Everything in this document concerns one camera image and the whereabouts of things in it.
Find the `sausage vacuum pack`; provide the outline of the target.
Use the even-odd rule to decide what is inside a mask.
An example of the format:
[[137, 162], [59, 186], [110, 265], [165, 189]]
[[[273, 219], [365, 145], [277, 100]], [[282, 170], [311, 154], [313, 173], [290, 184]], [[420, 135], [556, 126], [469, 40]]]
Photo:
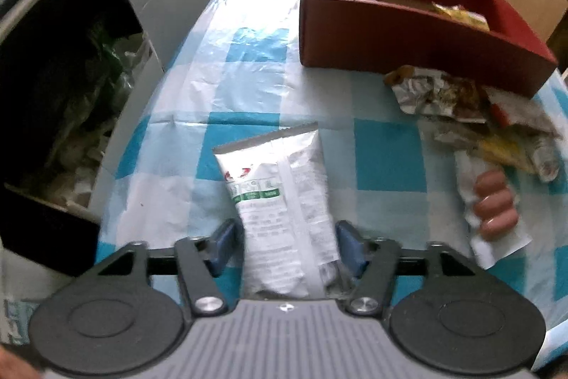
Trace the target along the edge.
[[496, 164], [454, 153], [457, 190], [470, 227], [470, 246], [477, 264], [491, 269], [500, 260], [531, 243], [518, 208], [518, 195]]

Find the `thin yellow snack stick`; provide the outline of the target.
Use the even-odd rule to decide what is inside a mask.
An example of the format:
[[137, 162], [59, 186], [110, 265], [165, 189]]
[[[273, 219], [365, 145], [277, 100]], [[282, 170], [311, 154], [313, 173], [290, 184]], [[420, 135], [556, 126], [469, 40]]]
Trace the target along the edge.
[[433, 138], [489, 163], [512, 166], [530, 174], [536, 173], [536, 168], [526, 150], [515, 141], [501, 136], [441, 129], [434, 133]]

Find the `brown snack packet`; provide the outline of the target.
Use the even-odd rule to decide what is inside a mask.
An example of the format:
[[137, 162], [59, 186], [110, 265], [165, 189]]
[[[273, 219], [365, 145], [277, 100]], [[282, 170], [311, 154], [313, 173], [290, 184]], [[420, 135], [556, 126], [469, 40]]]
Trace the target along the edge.
[[470, 79], [404, 65], [386, 74], [383, 82], [404, 113], [446, 117], [463, 123], [486, 122], [483, 94]]

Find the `yellow red snack bag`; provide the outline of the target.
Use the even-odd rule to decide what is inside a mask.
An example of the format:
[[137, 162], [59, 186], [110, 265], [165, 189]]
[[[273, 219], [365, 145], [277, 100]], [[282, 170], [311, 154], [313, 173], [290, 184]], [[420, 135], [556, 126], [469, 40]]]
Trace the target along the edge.
[[481, 31], [489, 32], [490, 28], [486, 18], [479, 13], [473, 11], [467, 11], [463, 6], [442, 6], [433, 3], [435, 11], [439, 12], [440, 15], [444, 15], [450, 18], [452, 21], [476, 28]]

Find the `silver foil snack bag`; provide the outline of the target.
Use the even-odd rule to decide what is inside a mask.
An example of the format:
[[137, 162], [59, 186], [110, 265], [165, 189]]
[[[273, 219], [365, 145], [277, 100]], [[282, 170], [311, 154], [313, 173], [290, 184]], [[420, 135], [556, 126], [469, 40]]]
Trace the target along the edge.
[[528, 134], [560, 137], [553, 120], [535, 101], [515, 93], [483, 87], [492, 120], [502, 128], [518, 128]]

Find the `grey curved side table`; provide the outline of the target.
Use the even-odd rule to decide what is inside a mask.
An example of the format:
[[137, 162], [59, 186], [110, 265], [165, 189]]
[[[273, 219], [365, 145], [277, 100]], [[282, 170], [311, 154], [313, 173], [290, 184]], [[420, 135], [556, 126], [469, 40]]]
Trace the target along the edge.
[[19, 0], [1, 22], [1, 229], [92, 227], [209, 0]]

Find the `red cardboard box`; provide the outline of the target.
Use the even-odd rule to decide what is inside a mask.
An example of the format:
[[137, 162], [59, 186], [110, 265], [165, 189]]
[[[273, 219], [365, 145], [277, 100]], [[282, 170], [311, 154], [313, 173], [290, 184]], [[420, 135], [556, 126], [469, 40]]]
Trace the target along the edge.
[[[490, 31], [452, 21], [433, 3], [479, 13]], [[307, 67], [376, 73], [433, 68], [526, 97], [557, 67], [506, 0], [300, 0], [299, 57]]]

